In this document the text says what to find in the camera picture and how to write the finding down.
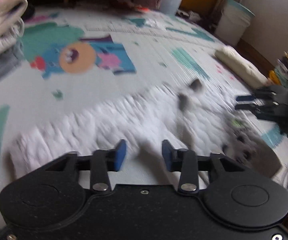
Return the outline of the white quilted panda top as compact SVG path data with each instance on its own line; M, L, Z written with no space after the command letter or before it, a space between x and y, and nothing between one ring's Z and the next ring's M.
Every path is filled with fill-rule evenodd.
M222 153L279 182L282 163L244 113L234 109L236 91L194 80L172 88L161 85L96 104L79 113L35 126L10 148L20 178L61 155L90 155L124 139L128 157L141 150L161 157L161 143L208 156Z

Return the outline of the yellow patterned clothes pile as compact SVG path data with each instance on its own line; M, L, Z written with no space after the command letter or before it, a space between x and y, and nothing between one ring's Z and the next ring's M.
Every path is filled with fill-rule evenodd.
M284 52L283 57L277 61L277 65L269 72L268 78L275 85L288 88L288 52Z

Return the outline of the cream folded garment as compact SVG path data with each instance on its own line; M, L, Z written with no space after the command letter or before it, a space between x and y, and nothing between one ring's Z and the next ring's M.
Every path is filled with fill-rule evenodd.
M249 87L260 88L268 84L265 77L254 64L242 57L233 47L221 46L215 50L215 57L229 67Z

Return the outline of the white bucket with teal lid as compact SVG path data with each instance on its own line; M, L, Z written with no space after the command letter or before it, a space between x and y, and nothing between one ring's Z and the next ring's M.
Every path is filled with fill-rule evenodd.
M255 14L234 0L227 0L215 35L231 46L236 46Z

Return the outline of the colourful printed play mat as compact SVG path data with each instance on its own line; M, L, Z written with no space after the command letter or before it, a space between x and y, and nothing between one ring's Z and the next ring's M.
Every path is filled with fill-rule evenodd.
M199 191L179 193L180 172L168 172L162 150L129 158L128 145L120 171L108 172L111 191L90 189L94 152L15 176L19 135L148 88L200 80L235 90L234 108L263 104L236 101L257 88L215 57L220 40L154 11L86 7L39 11L20 41L23 59L0 80L0 239L288 239L288 136L250 111L238 112L280 159L279 182L195 152Z

